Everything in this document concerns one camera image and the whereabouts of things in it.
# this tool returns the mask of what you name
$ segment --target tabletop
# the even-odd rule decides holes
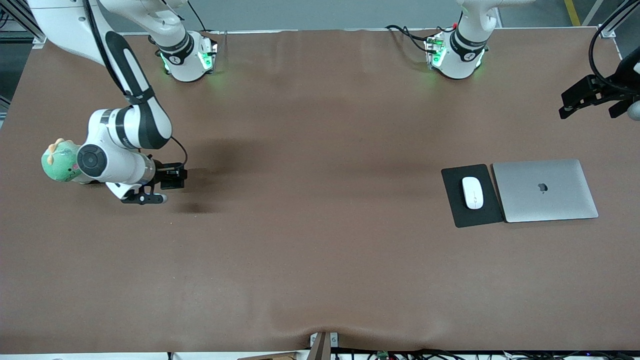
[[[398,32],[212,35],[194,83],[129,37],[189,152],[162,206],[46,177],[50,143],[126,102],[100,65],[32,51],[0,131],[0,352],[639,348],[640,125],[557,113],[594,31],[499,29],[458,81]],[[615,69],[612,40],[595,59]],[[441,169],[562,158],[599,218],[455,227]]]

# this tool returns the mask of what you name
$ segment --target brown tabletop surface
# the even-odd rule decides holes
[[[218,71],[166,76],[186,188],[124,205],[40,155],[126,103],[104,68],[32,51],[0,131],[0,352],[640,348],[640,124],[560,120],[593,28],[505,29],[453,81],[398,32],[214,36]],[[604,74],[619,62],[600,40]],[[180,161],[173,143],[152,151]],[[594,220],[454,226],[440,170],[578,158]]]

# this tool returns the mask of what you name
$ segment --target silver laptop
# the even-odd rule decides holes
[[[495,163],[493,173],[507,222],[598,217],[576,159]]]

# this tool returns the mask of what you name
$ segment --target white mouse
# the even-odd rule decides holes
[[[484,204],[482,186],[478,179],[467,176],[462,179],[462,191],[465,193],[465,202],[471,210],[478,210]]]

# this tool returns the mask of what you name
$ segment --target floor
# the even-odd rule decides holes
[[[566,2],[537,0],[525,6],[502,8],[502,25],[507,28],[571,26]],[[584,19],[595,0],[573,0],[579,19]],[[602,22],[622,0],[605,0],[591,25]],[[409,28],[433,28],[455,22],[460,7],[453,0],[191,0],[207,29],[220,31],[274,29],[383,28],[389,24]],[[201,26],[188,6],[176,9],[188,29]],[[132,22],[103,11],[113,29],[142,31]],[[633,13],[617,30],[617,42],[624,56],[640,45],[640,11]],[[28,57],[29,44],[0,44],[0,95],[13,97]]]

